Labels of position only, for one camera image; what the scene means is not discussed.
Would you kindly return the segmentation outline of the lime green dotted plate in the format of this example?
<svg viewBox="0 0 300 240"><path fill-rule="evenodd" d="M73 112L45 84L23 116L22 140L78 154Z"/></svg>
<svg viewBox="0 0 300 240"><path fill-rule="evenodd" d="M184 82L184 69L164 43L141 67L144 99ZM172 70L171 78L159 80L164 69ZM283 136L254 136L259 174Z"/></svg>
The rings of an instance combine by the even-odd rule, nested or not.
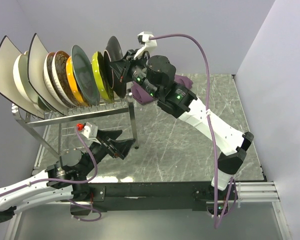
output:
<svg viewBox="0 0 300 240"><path fill-rule="evenodd" d="M109 86L105 60L100 51L93 54L91 66L100 97L107 103L113 103L114 93Z"/></svg>

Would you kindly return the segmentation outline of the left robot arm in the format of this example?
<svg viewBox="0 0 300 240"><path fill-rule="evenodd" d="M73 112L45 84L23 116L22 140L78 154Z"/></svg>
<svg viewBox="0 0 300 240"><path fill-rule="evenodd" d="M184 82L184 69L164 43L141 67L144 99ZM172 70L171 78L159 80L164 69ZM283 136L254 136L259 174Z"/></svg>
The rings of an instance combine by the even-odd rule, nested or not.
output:
<svg viewBox="0 0 300 240"><path fill-rule="evenodd" d="M0 187L0 222L24 210L56 201L84 201L98 164L106 157L125 159L136 139L119 140L122 130L99 130L78 124L75 133L85 152L74 149L32 177Z"/></svg>

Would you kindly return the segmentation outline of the purple-rimmed beige plate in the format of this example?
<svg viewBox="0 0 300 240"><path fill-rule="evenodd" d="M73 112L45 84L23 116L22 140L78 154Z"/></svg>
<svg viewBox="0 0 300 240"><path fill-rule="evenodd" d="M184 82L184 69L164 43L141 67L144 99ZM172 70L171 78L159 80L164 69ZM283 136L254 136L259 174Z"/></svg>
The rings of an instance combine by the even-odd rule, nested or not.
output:
<svg viewBox="0 0 300 240"><path fill-rule="evenodd" d="M111 36L107 42L107 46L103 52L104 64L106 69L107 81L110 86L110 74L113 72L109 66L110 62L119 61L123 58L122 49L118 39L115 36ZM120 97L125 98L127 92L127 86L110 86L110 88Z"/></svg>

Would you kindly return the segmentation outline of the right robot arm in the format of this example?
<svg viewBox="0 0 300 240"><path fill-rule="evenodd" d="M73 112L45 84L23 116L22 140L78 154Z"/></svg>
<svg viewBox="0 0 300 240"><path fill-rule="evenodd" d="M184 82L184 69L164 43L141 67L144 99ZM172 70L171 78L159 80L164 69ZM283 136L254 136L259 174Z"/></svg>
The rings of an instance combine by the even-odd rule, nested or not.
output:
<svg viewBox="0 0 300 240"><path fill-rule="evenodd" d="M165 56L134 58L127 53L122 59L111 61L109 67L121 82L135 82L157 99L157 106L164 112L194 127L220 149L209 193L216 200L222 199L227 194L228 183L243 164L254 135L227 124L195 93L175 82L176 68Z"/></svg>

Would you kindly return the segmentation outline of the dark green round plate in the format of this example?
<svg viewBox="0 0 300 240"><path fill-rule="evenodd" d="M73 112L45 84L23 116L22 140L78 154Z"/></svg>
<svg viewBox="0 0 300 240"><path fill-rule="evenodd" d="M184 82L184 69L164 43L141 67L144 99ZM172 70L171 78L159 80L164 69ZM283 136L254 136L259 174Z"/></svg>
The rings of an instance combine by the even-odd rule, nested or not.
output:
<svg viewBox="0 0 300 240"><path fill-rule="evenodd" d="M99 105L100 94L95 82L90 59L78 45L72 46L71 57L74 76L84 98L92 106Z"/></svg>

